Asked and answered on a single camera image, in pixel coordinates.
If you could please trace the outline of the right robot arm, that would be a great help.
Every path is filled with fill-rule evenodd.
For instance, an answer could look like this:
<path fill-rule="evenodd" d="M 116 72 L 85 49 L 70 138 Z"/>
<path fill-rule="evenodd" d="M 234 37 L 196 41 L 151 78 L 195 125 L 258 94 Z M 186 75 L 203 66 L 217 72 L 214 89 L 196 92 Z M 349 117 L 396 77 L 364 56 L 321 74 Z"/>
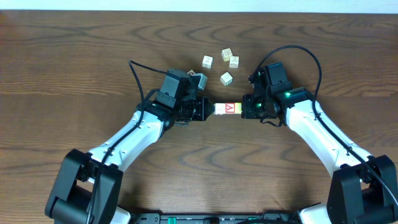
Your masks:
<path fill-rule="evenodd" d="M 297 133 L 331 176 L 328 200 L 299 212 L 302 223 L 394 223 L 397 221 L 396 167 L 355 144 L 323 112 L 305 88 L 244 95 L 244 119 L 280 125 Z"/>

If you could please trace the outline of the yellow-green pattern block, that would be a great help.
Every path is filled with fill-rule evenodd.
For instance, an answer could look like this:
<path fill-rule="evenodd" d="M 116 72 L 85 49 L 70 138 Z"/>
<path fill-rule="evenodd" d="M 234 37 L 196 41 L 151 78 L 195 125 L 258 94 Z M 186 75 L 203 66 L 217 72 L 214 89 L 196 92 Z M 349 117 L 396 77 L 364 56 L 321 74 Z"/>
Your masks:
<path fill-rule="evenodd" d="M 227 49 L 223 49 L 223 50 L 221 51 L 221 56 L 222 56 L 222 58 L 223 58 L 223 61 L 224 61 L 224 62 L 227 62 L 227 61 L 229 61 L 230 58 L 233 56 L 233 53 L 232 53 L 232 51 L 231 51 L 230 48 L 227 48 Z"/>

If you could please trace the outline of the white block green side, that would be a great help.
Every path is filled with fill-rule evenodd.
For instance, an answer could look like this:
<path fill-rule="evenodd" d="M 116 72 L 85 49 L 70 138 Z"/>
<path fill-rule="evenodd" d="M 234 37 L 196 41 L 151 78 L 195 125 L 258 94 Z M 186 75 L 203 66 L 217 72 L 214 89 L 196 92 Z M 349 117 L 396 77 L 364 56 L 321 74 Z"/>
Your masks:
<path fill-rule="evenodd" d="M 228 86 L 230 83 L 232 83 L 232 81 L 233 81 L 233 77 L 229 72 L 225 72 L 224 74 L 222 74 L 222 76 L 220 76 L 220 82 L 224 86 Z"/>

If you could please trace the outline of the red letter A block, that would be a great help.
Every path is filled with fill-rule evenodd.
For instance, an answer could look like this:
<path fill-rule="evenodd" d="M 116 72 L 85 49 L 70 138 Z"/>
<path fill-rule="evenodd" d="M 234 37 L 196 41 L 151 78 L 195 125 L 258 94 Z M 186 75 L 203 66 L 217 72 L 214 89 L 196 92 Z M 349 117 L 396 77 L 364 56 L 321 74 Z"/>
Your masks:
<path fill-rule="evenodd" d="M 225 113 L 226 114 L 235 114 L 236 107 L 235 103 L 225 103 Z"/>

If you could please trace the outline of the white and yellow block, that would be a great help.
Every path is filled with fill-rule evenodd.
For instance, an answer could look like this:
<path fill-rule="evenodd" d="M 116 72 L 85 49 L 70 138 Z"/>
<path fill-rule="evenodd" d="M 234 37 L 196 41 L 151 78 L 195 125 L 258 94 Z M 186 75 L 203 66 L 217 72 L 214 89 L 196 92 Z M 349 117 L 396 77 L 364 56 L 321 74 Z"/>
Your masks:
<path fill-rule="evenodd" d="M 235 103 L 234 104 L 234 113 L 235 114 L 241 114 L 242 113 L 242 104 L 241 103 Z"/>

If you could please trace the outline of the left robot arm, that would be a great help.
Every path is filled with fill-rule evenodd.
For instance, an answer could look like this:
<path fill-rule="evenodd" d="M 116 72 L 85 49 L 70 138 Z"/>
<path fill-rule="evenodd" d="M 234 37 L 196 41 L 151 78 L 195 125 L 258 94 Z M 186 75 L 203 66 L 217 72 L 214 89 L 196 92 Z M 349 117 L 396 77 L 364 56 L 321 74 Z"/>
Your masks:
<path fill-rule="evenodd" d="M 45 206 L 55 223 L 129 223 L 119 207 L 124 172 L 138 155 L 174 124 L 205 121 L 215 110 L 207 97 L 177 102 L 173 108 L 144 99 L 125 127 L 102 145 L 63 159 Z"/>

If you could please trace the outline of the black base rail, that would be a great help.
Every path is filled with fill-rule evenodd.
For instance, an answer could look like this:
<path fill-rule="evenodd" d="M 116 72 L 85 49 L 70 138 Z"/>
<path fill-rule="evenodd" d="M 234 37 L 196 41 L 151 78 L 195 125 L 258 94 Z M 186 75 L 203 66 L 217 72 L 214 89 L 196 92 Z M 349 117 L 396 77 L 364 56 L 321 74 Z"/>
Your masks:
<path fill-rule="evenodd" d="M 263 214 L 132 214 L 133 224 L 235 224 L 235 223 L 302 223 L 297 213 L 268 211 Z"/>

